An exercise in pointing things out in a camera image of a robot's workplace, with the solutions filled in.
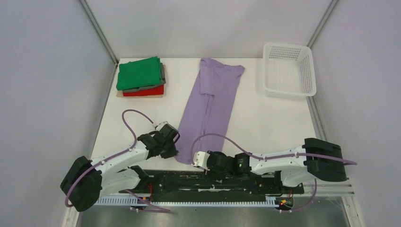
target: white table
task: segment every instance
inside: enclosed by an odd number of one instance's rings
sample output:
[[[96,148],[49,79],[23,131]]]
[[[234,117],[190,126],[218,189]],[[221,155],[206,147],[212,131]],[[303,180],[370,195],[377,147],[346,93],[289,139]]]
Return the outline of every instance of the white table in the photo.
[[[139,59],[121,59],[121,63]],[[292,148],[304,143],[305,138],[315,137],[306,99],[301,101],[266,97],[261,86],[262,59],[217,59],[228,65],[242,65],[241,77],[234,108],[228,126],[227,137],[249,152],[269,153]],[[148,115],[154,122],[168,121],[178,128],[192,86],[199,71],[200,59],[161,59],[166,65],[166,92],[162,98],[117,97],[117,74],[107,101],[92,158],[107,155],[132,142],[132,135],[122,123],[121,113],[136,109]],[[137,136],[148,133],[152,125],[137,113],[126,113],[127,122]],[[240,151],[226,141],[223,152],[235,155]],[[174,158],[153,157],[135,163],[142,169],[198,170],[177,162]]]

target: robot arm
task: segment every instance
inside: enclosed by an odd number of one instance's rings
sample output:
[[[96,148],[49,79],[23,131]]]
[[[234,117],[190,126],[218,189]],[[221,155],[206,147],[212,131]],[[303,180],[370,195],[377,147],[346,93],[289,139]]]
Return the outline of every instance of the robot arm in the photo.
[[[315,138],[305,139],[305,144],[289,150],[269,154],[241,153],[227,157],[221,152],[195,153],[194,166],[207,170],[211,177],[219,180],[227,175],[265,175],[277,178],[283,186],[296,187],[302,182],[321,179],[329,182],[346,181],[344,163],[328,158],[342,158],[341,147]],[[315,158],[324,155],[328,158]]]
[[[156,131],[139,136],[133,148],[131,143],[108,156],[93,160],[88,160],[85,156],[79,157],[62,181],[61,190],[67,195],[78,177],[99,162],[101,165],[88,172],[72,190],[70,201],[77,211],[88,209],[105,195],[135,188],[141,180],[143,170],[138,166],[130,166],[158,155],[162,158],[175,156],[178,153],[174,145],[176,136],[178,139],[177,129],[166,123],[159,125]]]

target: purple cloth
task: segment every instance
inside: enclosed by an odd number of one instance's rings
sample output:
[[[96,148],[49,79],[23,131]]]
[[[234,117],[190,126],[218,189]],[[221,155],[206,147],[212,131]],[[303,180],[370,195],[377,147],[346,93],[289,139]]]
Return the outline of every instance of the purple cloth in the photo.
[[[230,66],[214,59],[202,58],[200,70],[178,127],[180,139],[176,143],[175,159],[192,163],[191,145],[200,135],[218,133],[226,135],[237,87],[244,73],[243,66]],[[224,139],[215,136],[201,138],[196,151],[221,151]]]

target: gray folded cloth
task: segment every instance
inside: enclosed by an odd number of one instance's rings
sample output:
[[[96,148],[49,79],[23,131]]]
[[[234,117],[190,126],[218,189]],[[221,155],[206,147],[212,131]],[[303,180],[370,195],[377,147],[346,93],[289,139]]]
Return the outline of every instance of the gray folded cloth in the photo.
[[[142,91],[142,90],[147,90],[147,89],[151,89],[151,88],[155,88],[158,86],[161,86],[163,84],[166,83],[166,74],[164,71],[164,65],[162,63],[160,63],[160,83],[159,84],[155,84],[155,85],[150,85],[150,86],[144,86],[144,87],[135,87],[135,88],[131,88],[128,90],[123,90],[123,92],[136,92],[136,91]]]

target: white plastic basket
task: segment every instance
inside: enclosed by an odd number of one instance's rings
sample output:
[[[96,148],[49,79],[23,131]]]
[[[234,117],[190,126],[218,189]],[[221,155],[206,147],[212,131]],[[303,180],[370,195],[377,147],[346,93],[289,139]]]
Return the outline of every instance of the white plastic basket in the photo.
[[[316,94],[309,47],[267,43],[263,47],[263,87],[272,97],[302,99]]]

